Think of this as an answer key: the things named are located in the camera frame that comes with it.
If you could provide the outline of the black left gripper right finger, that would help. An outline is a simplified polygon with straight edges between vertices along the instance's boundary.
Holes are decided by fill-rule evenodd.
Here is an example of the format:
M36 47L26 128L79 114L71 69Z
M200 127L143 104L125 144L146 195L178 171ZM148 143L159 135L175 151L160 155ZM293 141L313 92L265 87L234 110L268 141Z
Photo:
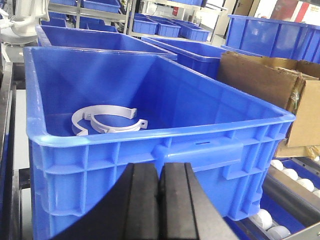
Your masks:
M236 240L190 163L165 163L159 183L161 240Z

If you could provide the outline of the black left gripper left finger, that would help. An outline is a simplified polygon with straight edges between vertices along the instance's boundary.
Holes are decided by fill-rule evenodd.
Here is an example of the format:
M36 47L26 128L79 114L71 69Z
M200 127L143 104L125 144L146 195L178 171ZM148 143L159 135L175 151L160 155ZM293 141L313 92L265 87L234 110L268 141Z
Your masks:
M158 174L152 163L129 163L110 191L55 240L156 240Z

